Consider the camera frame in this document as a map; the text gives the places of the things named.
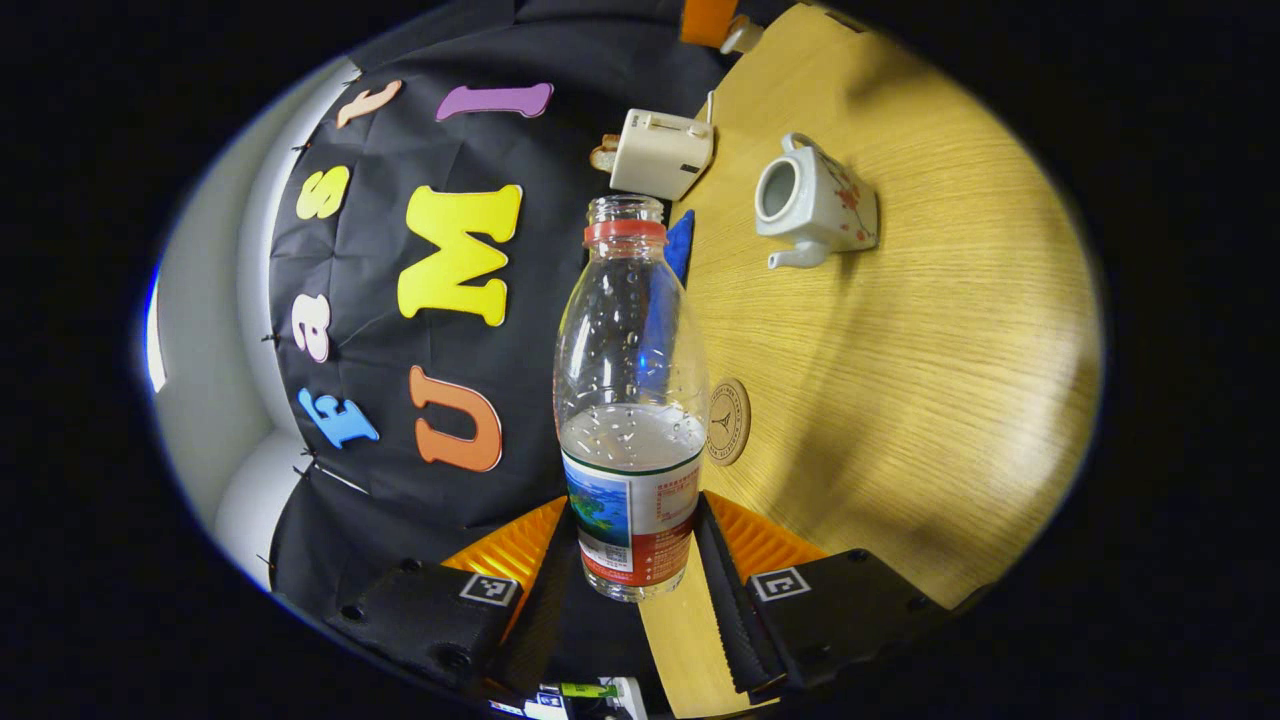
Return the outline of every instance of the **plastic water bottle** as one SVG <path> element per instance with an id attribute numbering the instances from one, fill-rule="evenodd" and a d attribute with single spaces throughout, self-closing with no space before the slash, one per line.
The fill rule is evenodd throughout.
<path id="1" fill-rule="evenodd" d="M 707 366 L 684 287 L 663 258 L 662 204 L 599 197 L 588 222 L 590 260 L 556 347 L 556 429 L 586 579 L 639 602 L 685 574 L 707 442 Z"/>

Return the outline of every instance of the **green label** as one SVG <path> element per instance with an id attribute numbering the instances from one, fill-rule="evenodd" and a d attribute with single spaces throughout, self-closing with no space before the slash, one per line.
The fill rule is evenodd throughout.
<path id="1" fill-rule="evenodd" d="M 617 685 L 586 685 L 582 683 L 561 683 L 564 697 L 618 697 Z"/>

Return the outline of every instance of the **teapot spout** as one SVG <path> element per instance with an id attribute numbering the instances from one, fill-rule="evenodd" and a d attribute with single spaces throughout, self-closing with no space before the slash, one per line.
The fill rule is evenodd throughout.
<path id="1" fill-rule="evenodd" d="M 769 269 L 776 268 L 817 268 L 827 259 L 831 247 L 826 242 L 801 240 L 794 250 L 783 250 L 769 255 Z"/>

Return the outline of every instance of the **round wooden coaster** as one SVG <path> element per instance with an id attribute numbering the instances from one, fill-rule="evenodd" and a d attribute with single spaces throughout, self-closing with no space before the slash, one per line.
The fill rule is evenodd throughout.
<path id="1" fill-rule="evenodd" d="M 732 465 L 751 433 L 751 401 L 746 388 L 733 378 L 724 378 L 712 391 L 710 428 L 707 454 L 717 465 Z"/>

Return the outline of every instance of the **wooden table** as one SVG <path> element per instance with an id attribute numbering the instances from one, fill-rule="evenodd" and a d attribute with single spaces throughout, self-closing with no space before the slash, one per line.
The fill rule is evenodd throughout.
<path id="1" fill-rule="evenodd" d="M 745 452 L 703 487 L 827 552 L 865 547 L 954 607 L 1000 578 L 1068 492 L 1101 389 L 1091 264 L 1051 182 L 928 64 L 797 5 L 714 96 L 716 160 L 689 295 L 710 379 L 753 406 Z M 764 165 L 799 131 L 877 188 L 878 249 L 769 270 Z M 640 606 L 678 717 L 733 693 L 701 564 Z"/>

